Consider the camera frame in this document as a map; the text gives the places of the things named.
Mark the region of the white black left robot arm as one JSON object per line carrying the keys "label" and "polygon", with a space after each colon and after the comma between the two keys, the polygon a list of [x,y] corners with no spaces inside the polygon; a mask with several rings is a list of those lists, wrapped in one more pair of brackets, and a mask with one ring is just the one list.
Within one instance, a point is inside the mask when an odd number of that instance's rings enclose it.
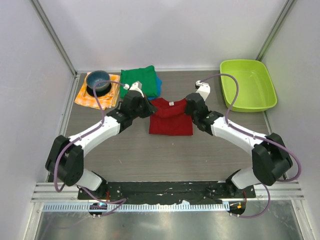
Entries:
{"label": "white black left robot arm", "polygon": [[79,186],[89,190],[93,198],[100,200],[107,192],[104,179],[84,167],[85,156],[105,140],[130,127],[136,118],[147,118],[157,108],[137,90],[130,90],[118,106],[103,113],[103,119],[81,133],[71,137],[57,136],[52,144],[45,169],[53,175],[55,190],[64,186]]}

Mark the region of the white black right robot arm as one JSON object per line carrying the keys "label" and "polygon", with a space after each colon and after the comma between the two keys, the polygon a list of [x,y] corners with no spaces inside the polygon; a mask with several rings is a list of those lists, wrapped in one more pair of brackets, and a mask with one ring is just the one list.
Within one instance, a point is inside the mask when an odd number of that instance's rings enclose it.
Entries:
{"label": "white black right robot arm", "polygon": [[293,166],[278,134],[257,134],[231,121],[226,122],[223,114],[208,109],[199,93],[191,93],[185,100],[184,112],[191,116],[200,131],[222,138],[251,156],[251,167],[239,169],[225,180],[225,190],[230,197],[236,198],[245,188],[256,184],[272,186]]}

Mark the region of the lime green plastic tub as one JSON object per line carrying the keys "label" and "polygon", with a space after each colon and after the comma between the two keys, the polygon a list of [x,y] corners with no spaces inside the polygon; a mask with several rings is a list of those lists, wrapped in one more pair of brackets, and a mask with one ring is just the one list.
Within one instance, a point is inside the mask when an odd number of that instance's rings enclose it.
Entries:
{"label": "lime green plastic tub", "polygon": [[220,64],[222,74],[232,75],[239,91],[231,110],[240,113],[263,112],[277,103],[276,91],[267,67],[252,59],[231,59]]}

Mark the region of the red t-shirt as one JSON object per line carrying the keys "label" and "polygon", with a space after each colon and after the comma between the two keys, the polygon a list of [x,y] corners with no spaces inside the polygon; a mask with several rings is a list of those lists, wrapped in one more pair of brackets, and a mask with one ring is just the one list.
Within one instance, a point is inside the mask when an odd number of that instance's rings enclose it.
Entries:
{"label": "red t-shirt", "polygon": [[185,114],[187,101],[167,101],[157,98],[151,101],[157,108],[156,113],[150,116],[149,134],[167,136],[192,136],[192,117]]}

